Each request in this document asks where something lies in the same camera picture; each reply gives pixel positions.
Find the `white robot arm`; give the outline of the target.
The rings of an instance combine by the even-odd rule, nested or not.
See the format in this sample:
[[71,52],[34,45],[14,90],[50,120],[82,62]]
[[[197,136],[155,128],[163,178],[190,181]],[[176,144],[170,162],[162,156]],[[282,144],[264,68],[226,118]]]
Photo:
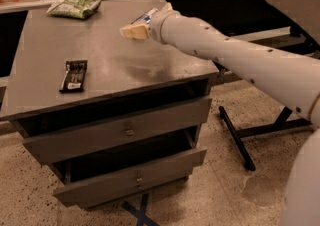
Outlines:
[[153,38],[181,52],[219,63],[253,84],[317,130],[294,161],[279,226],[320,226],[320,61],[227,37],[209,23],[167,3],[120,28],[131,39]]

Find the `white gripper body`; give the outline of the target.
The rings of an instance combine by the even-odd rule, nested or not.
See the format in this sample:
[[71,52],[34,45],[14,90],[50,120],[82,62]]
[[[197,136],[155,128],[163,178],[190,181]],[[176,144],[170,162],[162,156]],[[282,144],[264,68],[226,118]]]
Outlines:
[[180,13],[176,10],[159,11],[151,17],[149,22],[150,37],[161,44],[165,44],[162,38],[162,26],[169,16],[180,16]]

